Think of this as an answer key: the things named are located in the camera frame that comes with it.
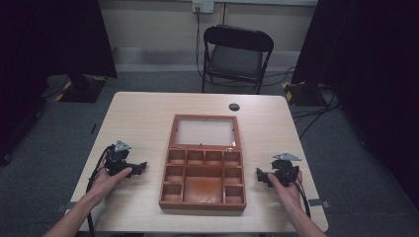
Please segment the black stand base striped tape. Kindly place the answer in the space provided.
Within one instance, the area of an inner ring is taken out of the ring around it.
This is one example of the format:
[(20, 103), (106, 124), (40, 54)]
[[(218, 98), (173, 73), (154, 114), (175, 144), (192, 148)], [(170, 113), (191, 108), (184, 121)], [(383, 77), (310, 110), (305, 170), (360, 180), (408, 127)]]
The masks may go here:
[(297, 107), (325, 107), (326, 102), (316, 86), (310, 86), (304, 82), (282, 84), (286, 99), (289, 104)]
[(55, 98), (61, 103), (91, 103), (94, 104), (107, 80), (104, 77), (80, 75), (70, 78), (70, 82)]

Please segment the black folding chair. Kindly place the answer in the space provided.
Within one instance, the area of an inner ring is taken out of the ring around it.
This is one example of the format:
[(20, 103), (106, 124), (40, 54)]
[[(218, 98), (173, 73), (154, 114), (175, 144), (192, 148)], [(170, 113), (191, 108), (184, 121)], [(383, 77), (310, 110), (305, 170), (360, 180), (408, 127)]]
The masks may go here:
[(274, 42), (262, 31), (228, 25), (209, 27), (204, 32), (205, 57), (202, 92), (207, 77), (250, 83), (260, 93)]

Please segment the wooden compartment box with lid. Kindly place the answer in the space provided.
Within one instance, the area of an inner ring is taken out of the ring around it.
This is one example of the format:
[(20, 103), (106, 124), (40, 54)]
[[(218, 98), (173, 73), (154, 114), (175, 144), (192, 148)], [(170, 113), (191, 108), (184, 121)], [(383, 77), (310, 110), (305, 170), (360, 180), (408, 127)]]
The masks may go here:
[(161, 182), (163, 209), (246, 208), (237, 118), (175, 115)]

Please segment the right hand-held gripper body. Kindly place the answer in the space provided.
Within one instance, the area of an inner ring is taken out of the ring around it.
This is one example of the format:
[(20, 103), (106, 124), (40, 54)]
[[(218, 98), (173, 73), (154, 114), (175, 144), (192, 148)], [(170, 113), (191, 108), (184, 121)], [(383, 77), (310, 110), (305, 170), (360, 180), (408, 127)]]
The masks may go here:
[(290, 153), (277, 154), (273, 156), (271, 163), (275, 176), (284, 187), (294, 183), (299, 173), (299, 166), (294, 166), (293, 161), (300, 161), (300, 158)]

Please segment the person's right hand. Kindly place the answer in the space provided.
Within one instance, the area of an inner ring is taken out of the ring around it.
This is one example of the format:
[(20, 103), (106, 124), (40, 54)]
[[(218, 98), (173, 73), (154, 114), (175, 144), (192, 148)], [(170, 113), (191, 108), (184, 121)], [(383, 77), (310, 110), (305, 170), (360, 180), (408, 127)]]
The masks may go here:
[(296, 180), (294, 184), (284, 187), (274, 174), (269, 174), (268, 178), (273, 184), (280, 203), (284, 206), (286, 212), (302, 211), (299, 192), (300, 180)]

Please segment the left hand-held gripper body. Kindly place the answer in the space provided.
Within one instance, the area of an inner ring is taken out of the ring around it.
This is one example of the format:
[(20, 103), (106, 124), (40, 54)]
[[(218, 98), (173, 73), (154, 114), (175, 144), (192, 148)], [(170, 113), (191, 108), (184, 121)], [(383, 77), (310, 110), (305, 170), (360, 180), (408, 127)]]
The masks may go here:
[(111, 176), (128, 167), (126, 157), (130, 150), (131, 146), (120, 139), (107, 148), (105, 168)]

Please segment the person's left hand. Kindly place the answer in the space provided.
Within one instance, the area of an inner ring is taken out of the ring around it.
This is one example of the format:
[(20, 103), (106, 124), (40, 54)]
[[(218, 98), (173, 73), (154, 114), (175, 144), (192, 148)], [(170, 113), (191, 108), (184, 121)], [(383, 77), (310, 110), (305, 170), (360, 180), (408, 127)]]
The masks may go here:
[(93, 186), (87, 193), (93, 206), (100, 204), (118, 183), (131, 173), (131, 171), (132, 168), (128, 167), (111, 176), (105, 168), (105, 159), (103, 159), (100, 163), (97, 176), (94, 179)]

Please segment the white wall socket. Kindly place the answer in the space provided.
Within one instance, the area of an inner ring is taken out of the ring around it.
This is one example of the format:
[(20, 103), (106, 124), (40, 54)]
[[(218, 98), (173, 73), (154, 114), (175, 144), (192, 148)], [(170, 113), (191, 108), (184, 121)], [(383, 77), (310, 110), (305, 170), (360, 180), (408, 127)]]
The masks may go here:
[(194, 13), (212, 14), (214, 11), (214, 2), (212, 0), (193, 0), (192, 11)]

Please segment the grey table bracket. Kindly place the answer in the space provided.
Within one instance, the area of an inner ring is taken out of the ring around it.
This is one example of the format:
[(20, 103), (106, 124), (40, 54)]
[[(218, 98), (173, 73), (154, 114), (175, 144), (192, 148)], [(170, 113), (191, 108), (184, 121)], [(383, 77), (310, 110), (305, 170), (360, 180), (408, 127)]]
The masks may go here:
[(330, 202), (326, 199), (316, 198), (310, 199), (308, 202), (310, 206), (322, 206), (323, 208), (330, 207)]
[(55, 210), (60, 211), (60, 212), (65, 212), (67, 209), (71, 209), (76, 203), (77, 201), (70, 201), (65, 204), (59, 204)]

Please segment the black curtain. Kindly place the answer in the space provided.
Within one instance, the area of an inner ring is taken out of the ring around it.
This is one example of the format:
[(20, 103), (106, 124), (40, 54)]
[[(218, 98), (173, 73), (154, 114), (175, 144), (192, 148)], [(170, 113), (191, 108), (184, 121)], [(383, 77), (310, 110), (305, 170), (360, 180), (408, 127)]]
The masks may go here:
[(293, 81), (337, 87), (419, 209), (419, 0), (317, 0)]
[(52, 75), (117, 76), (99, 0), (0, 0), (0, 165)]

